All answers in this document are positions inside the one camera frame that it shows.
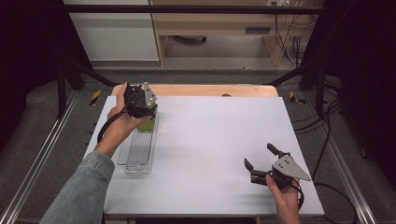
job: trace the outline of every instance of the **metal rail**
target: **metal rail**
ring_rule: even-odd
[[[66,123],[67,119],[69,118],[70,112],[72,111],[76,100],[79,96],[79,91],[72,91],[72,94],[68,100],[68,107],[64,112],[64,115],[57,119],[55,124],[52,127],[52,130],[49,132],[49,135],[41,147],[40,151],[38,152],[35,161],[33,162],[32,166],[30,167],[29,172],[27,173],[26,177],[23,179],[17,193],[15,194],[14,198],[12,199],[11,203],[8,205],[6,211],[0,217],[0,223],[2,224],[11,224],[14,223],[20,213],[26,199],[28,198],[35,182],[40,175],[41,170],[43,169],[44,165],[46,164],[46,160],[52,151],[59,134],[61,133],[64,124]]]
[[[318,119],[318,115],[316,114],[316,109],[314,106],[314,99],[312,94],[308,94],[307,92],[304,93],[305,99],[307,99],[307,102],[309,104],[309,107],[311,108],[312,112],[315,114],[316,119]],[[329,131],[328,127],[326,125],[323,125],[322,127],[319,128],[320,134],[323,137],[323,139],[326,138],[326,134]],[[332,157],[332,162],[334,162],[335,169],[337,170],[337,173],[339,174],[341,181],[344,184],[344,187],[346,188],[346,193],[349,196],[350,201],[355,205],[358,217],[363,224],[375,224],[375,218],[373,216],[373,213],[367,204],[366,200],[364,199],[363,194],[361,193],[361,189],[358,186],[358,183],[356,182],[355,178],[353,177],[353,174],[349,170],[347,163],[344,161],[343,156],[341,155],[340,151],[338,150],[337,145],[334,142],[334,139],[330,135],[329,138],[329,143],[328,143],[328,149],[330,152],[330,155]]]
[[[44,5],[50,11],[70,13],[202,13],[202,14],[286,14],[323,15],[343,12],[328,7],[245,7],[245,6],[127,6],[127,5]]]

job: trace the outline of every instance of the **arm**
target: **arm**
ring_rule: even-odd
[[[117,105],[107,118],[123,109],[125,90],[126,84],[117,94]],[[107,187],[114,172],[111,157],[125,138],[149,119],[132,119],[124,113],[111,123],[102,141],[84,158],[40,223],[100,223]]]
[[[279,190],[275,180],[271,176],[267,175],[265,179],[275,199],[277,219],[279,222],[281,224],[300,223],[297,190],[291,187]]]

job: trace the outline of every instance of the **gray floor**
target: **gray floor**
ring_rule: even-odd
[[[242,83],[262,84],[282,76],[293,68],[284,58],[279,67],[270,64],[267,52],[260,38],[252,37],[211,37],[207,42],[171,38],[164,67],[157,63],[94,63],[103,76],[117,82],[149,83]],[[78,91],[76,105],[64,125],[56,144],[20,211],[19,222],[38,221],[56,197],[68,177],[81,161],[91,139],[91,132],[98,120],[106,95],[111,88],[84,76],[86,87]],[[306,119],[313,115],[308,104],[290,101],[290,91],[296,98],[308,100],[313,91],[301,92],[296,77],[277,87],[278,93],[290,114],[290,120]],[[95,105],[89,105],[93,92],[102,94]],[[335,97],[326,91],[325,100]],[[0,155],[0,211],[6,210],[22,183],[35,156],[44,144],[57,115],[56,83],[51,82],[30,92],[27,107],[21,122]],[[293,122],[294,128],[303,127],[314,119]],[[360,145],[344,115],[331,116],[332,138],[347,162],[353,177],[368,203],[376,223],[396,223],[396,192],[382,175],[375,161],[361,157]],[[318,154],[323,144],[320,129],[297,134],[310,172],[315,168]],[[319,166],[317,181],[330,184],[347,192],[327,150]],[[318,188],[318,195],[326,215],[337,223],[350,223],[353,213],[348,202],[325,188]],[[302,217],[303,223],[328,223],[323,217]],[[262,223],[276,223],[274,217],[266,217]]]

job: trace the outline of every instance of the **gray metal part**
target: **gray metal part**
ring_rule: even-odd
[[[147,82],[145,82],[145,83],[143,83],[143,87],[145,89],[145,97],[146,97],[147,106],[155,104],[155,101],[157,100],[157,96],[151,90],[151,88],[149,87],[149,84]]]
[[[273,167],[284,175],[311,181],[311,177],[288,155],[276,161]]]

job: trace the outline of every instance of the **wooden edge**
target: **wooden edge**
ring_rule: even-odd
[[[122,85],[113,89],[116,95]],[[263,85],[149,85],[157,96],[258,96],[277,97],[276,88]]]

